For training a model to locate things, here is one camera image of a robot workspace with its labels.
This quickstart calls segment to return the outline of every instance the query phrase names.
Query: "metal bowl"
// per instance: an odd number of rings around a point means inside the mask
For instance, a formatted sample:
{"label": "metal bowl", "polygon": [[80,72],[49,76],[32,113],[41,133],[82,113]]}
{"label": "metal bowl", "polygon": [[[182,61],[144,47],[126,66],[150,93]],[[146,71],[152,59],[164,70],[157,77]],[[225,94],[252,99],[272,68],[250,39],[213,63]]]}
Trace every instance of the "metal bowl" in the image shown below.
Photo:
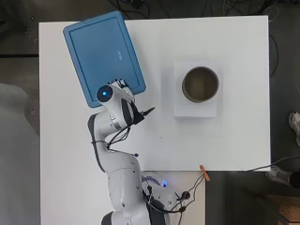
{"label": "metal bowl", "polygon": [[218,76],[208,67],[195,67],[182,81],[182,91],[192,102],[204,102],[211,99],[218,91]]}

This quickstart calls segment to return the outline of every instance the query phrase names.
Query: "blue plastic lid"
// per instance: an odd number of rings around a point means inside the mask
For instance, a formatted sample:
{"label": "blue plastic lid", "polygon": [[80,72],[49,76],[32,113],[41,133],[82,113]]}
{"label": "blue plastic lid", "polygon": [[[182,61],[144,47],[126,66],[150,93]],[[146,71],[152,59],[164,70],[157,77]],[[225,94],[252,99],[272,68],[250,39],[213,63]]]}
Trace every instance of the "blue plastic lid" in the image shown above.
{"label": "blue plastic lid", "polygon": [[91,108],[100,106],[98,89],[115,79],[123,79],[134,95],[145,90],[139,62],[120,12],[67,26],[64,35]]}

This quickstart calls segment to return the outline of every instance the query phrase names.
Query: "gray floor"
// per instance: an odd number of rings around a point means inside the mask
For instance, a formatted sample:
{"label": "gray floor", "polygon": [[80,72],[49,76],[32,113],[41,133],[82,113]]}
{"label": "gray floor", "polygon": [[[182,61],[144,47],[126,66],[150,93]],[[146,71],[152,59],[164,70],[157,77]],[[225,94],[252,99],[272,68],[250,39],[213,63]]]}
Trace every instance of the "gray floor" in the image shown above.
{"label": "gray floor", "polygon": [[[163,0],[172,18],[199,17],[205,1]],[[252,9],[261,0],[252,1]],[[151,18],[165,18],[155,0],[148,0]],[[276,74],[270,79],[271,146],[272,160],[300,155],[295,135],[287,123],[289,112],[300,112],[300,6],[277,4],[279,14],[270,22],[270,34],[276,39],[279,49],[279,64]],[[238,6],[248,11],[248,3]],[[38,22],[79,21],[113,10],[109,0],[21,0],[18,4],[20,17],[28,25],[29,32],[9,32],[0,37],[1,53],[38,53]],[[222,15],[223,1],[212,0],[214,16]],[[211,16],[208,4],[205,16]],[[275,45],[270,41],[270,65],[276,60]],[[0,59],[0,83],[12,83],[23,88],[30,96],[26,118],[38,133],[38,60]],[[287,171],[298,171],[299,160],[283,162]],[[269,182],[262,172],[210,172],[211,182],[206,190],[206,224],[277,224],[265,211],[243,192],[244,188],[255,192],[299,196],[300,191]]]}

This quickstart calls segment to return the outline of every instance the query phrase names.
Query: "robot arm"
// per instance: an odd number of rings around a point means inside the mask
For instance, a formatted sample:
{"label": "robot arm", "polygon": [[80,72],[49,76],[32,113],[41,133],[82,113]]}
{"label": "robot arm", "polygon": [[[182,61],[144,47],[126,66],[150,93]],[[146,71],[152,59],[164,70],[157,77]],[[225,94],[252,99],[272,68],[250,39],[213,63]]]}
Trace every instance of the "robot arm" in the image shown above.
{"label": "robot arm", "polygon": [[138,160],[128,153],[110,151],[105,142],[109,135],[138,124],[152,111],[138,112],[130,93],[124,82],[102,86],[97,92],[102,112],[88,121],[97,163],[108,175],[112,206],[116,209],[103,218],[102,225],[151,225]]}

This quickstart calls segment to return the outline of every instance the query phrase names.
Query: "white table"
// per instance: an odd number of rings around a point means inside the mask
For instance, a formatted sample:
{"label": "white table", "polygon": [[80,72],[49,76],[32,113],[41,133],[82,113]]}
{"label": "white table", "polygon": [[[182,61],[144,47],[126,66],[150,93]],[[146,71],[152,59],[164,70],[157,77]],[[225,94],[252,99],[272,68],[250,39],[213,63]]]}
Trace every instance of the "white table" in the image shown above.
{"label": "white table", "polygon": [[[69,24],[39,25],[42,225],[99,224],[113,210],[86,125],[98,109],[87,107],[63,37]],[[267,25],[267,17],[127,22],[147,85],[136,96],[137,106],[157,108],[118,147],[139,153],[143,170],[197,171],[199,164],[207,170],[244,170],[268,164]],[[173,118],[170,79],[173,61],[180,59],[213,60],[221,68],[218,118]],[[199,176],[164,174],[181,190]],[[204,224],[204,189],[203,183],[182,224]]]}
{"label": "white table", "polygon": [[[68,55],[63,28],[70,22],[39,25],[40,207],[42,225],[96,225],[113,210],[107,175],[95,159],[87,130],[90,109],[81,94]],[[160,172],[168,185],[191,188],[200,172]],[[172,215],[177,224],[179,215]],[[204,224],[205,183],[188,207],[182,224]]]}

